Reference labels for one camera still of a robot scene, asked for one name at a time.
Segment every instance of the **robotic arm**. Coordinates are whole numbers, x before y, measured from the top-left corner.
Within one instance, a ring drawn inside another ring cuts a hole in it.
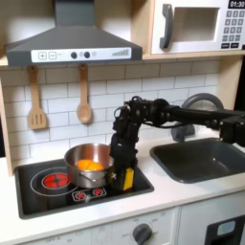
[[[205,125],[208,128],[220,130],[220,141],[245,146],[245,112],[184,109],[170,105],[166,100],[151,101],[140,97],[132,98],[117,111],[120,111],[120,115],[115,116],[113,129],[116,133],[112,137],[110,152],[114,158],[112,182],[114,189],[132,188],[138,152],[135,144],[139,141],[138,134],[142,124],[159,128],[175,127],[164,126],[167,122],[181,123],[177,126],[189,123]]]

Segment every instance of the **sink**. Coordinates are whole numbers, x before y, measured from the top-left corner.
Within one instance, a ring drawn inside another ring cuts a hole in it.
[[[245,154],[215,138],[155,146],[150,155],[172,179],[187,184],[245,172]]]

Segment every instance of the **range hood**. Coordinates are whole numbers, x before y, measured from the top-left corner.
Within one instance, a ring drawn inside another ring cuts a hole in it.
[[[53,29],[7,46],[10,66],[142,59],[142,47],[95,26],[94,0],[55,5]]]

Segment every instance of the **wooden spatula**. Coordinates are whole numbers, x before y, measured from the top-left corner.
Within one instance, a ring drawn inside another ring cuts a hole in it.
[[[41,129],[47,127],[47,119],[43,110],[40,108],[39,94],[38,94],[38,84],[37,84],[37,74],[38,69],[34,66],[28,68],[30,82],[31,82],[31,94],[33,108],[31,109],[28,122],[31,129]]]
[[[78,118],[82,123],[89,123],[92,119],[91,107],[88,103],[88,66],[80,65],[80,105]]]

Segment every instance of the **metal pot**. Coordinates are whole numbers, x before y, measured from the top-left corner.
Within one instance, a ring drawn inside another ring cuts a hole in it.
[[[90,159],[103,165],[104,170],[80,170],[77,162]],[[110,146],[101,144],[84,144],[69,149],[64,160],[69,180],[82,188],[94,189],[109,185],[112,182],[113,159],[110,157]]]

